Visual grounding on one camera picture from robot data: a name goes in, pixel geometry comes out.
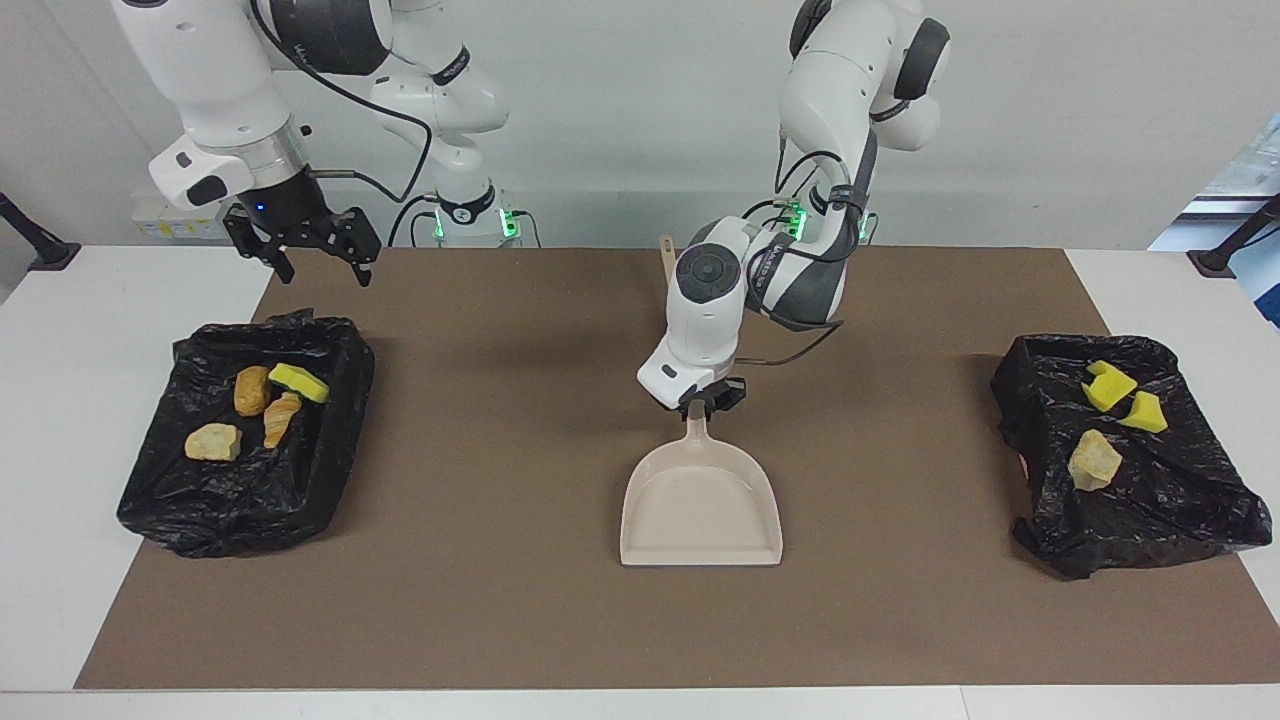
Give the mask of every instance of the black trash bag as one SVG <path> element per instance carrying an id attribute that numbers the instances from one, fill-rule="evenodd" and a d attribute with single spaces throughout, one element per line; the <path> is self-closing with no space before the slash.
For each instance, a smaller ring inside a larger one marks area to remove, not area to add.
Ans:
<path id="1" fill-rule="evenodd" d="M 283 442 L 262 447 L 262 418 L 241 418 L 236 374 L 288 363 L 329 384 L 302 401 Z M 116 518 L 184 557 L 284 550 L 329 525 L 355 460 L 374 352 L 346 318 L 311 310 L 255 325 L 205 325 L 174 343 L 174 368 L 124 488 Z M 241 428 L 239 459 L 187 459 L 183 442 L 207 424 Z"/>
<path id="2" fill-rule="evenodd" d="M 1089 405 L 1085 366 L 1106 360 L 1160 398 L 1169 429 L 1124 427 L 1132 401 Z M 1143 337 L 1025 336 L 991 380 L 1005 442 L 1027 465 L 1032 518 L 1014 537 L 1071 579 L 1102 568 L 1162 568 L 1271 543 L 1271 514 L 1244 487 L 1201 414 L 1178 357 Z M 1068 460 L 1097 429 L 1124 457 L 1111 486 L 1075 489 Z"/>

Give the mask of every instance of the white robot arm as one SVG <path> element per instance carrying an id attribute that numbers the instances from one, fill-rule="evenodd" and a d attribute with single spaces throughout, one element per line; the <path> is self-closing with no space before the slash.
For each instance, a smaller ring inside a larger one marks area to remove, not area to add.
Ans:
<path id="1" fill-rule="evenodd" d="M 443 0 L 111 0 L 124 35 L 160 92 L 178 109 L 183 136 L 150 165 L 161 193 L 192 209 L 239 201 L 228 231 L 242 255 L 288 282 L 282 247 L 319 247 L 347 260 L 361 284 L 381 242 L 358 208 L 328 209 L 284 99 L 273 60 L 315 73 L 367 76 L 389 55 L 416 73 L 379 78 L 372 101 L 388 129 L 420 150 L 430 143 L 442 206 L 458 234 L 500 233 L 500 195 L 465 137 L 502 127 L 506 91 L 471 65 Z M 431 132 L 439 142 L 431 143 Z M 419 169 L 413 174 L 417 179 Z M 397 197 L 403 201 L 412 182 Z M 257 228 L 268 234 L 261 240 Z"/>
<path id="2" fill-rule="evenodd" d="M 667 333 L 637 373 L 668 409 L 701 400 L 714 411 L 741 400 L 745 388 L 726 379 L 744 309 L 796 332 L 838 327 L 832 316 L 878 149 L 915 150 L 937 131 L 927 92 L 947 64 L 950 36 L 919 1 L 808 0 L 791 50 L 781 127 L 829 182 L 824 220 L 813 242 L 742 218 L 695 234 L 668 286 Z"/>

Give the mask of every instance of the dustpan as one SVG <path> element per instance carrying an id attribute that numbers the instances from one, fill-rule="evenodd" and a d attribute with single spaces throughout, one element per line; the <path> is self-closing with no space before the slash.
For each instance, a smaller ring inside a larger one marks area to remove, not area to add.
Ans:
<path id="1" fill-rule="evenodd" d="M 618 546 L 623 565 L 777 565 L 773 487 L 750 455 L 707 434 L 704 413 L 690 413 L 684 439 L 631 474 Z"/>

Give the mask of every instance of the brown mat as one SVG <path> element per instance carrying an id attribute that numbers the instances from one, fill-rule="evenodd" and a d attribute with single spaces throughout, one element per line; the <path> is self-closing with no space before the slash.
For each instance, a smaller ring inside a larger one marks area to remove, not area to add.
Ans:
<path id="1" fill-rule="evenodd" d="M 627 477 L 681 433 L 632 378 L 655 251 L 390 251 L 361 291 L 291 252 L 257 318 L 349 315 L 378 354 L 333 528 L 288 552 L 145 543 L 79 688 L 603 688 L 1280 680 L 1239 560 L 1087 582 L 1028 507 L 987 380 L 1014 336 L 1105 332 L 1061 251 L 869 249 L 849 325 L 746 369 L 713 433 L 778 495 L 776 569 L 626 570 Z M 751 318 L 744 354 L 806 342 Z"/>

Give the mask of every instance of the wooden handle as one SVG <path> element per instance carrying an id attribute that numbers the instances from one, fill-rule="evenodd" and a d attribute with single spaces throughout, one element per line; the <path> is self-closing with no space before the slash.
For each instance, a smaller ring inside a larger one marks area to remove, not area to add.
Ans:
<path id="1" fill-rule="evenodd" d="M 667 273 L 667 282 L 671 282 L 676 273 L 676 241 L 669 234 L 664 234 L 658 238 L 658 246 L 662 250 L 662 266 Z"/>

